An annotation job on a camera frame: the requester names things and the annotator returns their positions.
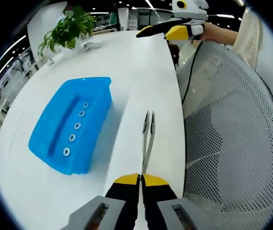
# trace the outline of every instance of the potted plant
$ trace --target potted plant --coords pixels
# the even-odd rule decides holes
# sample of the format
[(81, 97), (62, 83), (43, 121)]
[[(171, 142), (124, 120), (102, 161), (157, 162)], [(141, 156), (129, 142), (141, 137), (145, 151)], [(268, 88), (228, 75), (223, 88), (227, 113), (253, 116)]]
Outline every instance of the potted plant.
[(47, 32), (44, 41), (38, 47), (38, 54), (43, 57), (42, 51), (47, 47), (55, 53), (55, 46), (59, 45), (68, 49), (75, 49), (76, 39), (80, 41), (81, 35), (91, 35), (93, 32), (93, 16), (84, 12), (81, 6), (76, 6), (73, 11), (66, 11), (66, 17), (58, 22), (56, 27)]

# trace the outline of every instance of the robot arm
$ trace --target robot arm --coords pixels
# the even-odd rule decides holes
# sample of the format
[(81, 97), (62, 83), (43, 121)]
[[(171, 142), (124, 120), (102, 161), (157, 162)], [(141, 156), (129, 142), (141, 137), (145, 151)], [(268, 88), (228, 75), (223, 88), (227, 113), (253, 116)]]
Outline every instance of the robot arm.
[(167, 40), (186, 40), (203, 33), (208, 8), (205, 0), (173, 0), (175, 18), (143, 28), (136, 37), (166, 33)]

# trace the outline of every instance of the human hand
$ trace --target human hand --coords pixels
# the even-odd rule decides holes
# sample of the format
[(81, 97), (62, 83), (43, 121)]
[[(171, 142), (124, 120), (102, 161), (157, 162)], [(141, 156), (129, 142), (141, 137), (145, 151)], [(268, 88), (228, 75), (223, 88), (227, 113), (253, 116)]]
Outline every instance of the human hand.
[(200, 40), (202, 41), (211, 40), (217, 42), (218, 37), (221, 34), (220, 31), (221, 29), (222, 28), (218, 27), (217, 25), (205, 23), (203, 33), (200, 36)]
[(202, 41), (211, 40), (220, 44), (231, 46), (233, 46), (236, 38), (237, 32), (223, 29), (211, 23), (204, 24), (204, 30), (200, 36), (200, 40)]

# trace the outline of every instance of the ceiling light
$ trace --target ceiling light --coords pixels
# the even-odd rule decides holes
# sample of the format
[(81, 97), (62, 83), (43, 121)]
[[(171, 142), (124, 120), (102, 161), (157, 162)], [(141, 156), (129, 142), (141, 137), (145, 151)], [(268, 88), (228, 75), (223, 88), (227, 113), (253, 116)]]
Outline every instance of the ceiling light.
[(216, 16), (223, 17), (223, 18), (234, 18), (233, 15), (228, 15), (228, 14), (217, 14)]
[(90, 14), (108, 14), (109, 12), (91, 12)]
[(149, 0), (145, 0), (145, 1), (150, 6), (151, 9), (154, 9), (154, 6), (151, 4), (151, 2)]
[(244, 6), (243, 0), (236, 0), (236, 2), (239, 6)]
[(22, 39), (24, 39), (26, 37), (26, 35), (24, 35), (23, 37), (21, 37), (18, 41), (16, 41), (14, 44), (12, 44), (5, 52), (4, 54), (2, 54), (2, 56), (0, 57), (0, 60), (2, 59), (2, 57), (7, 54), (8, 51), (10, 51), (18, 42), (20, 42)]

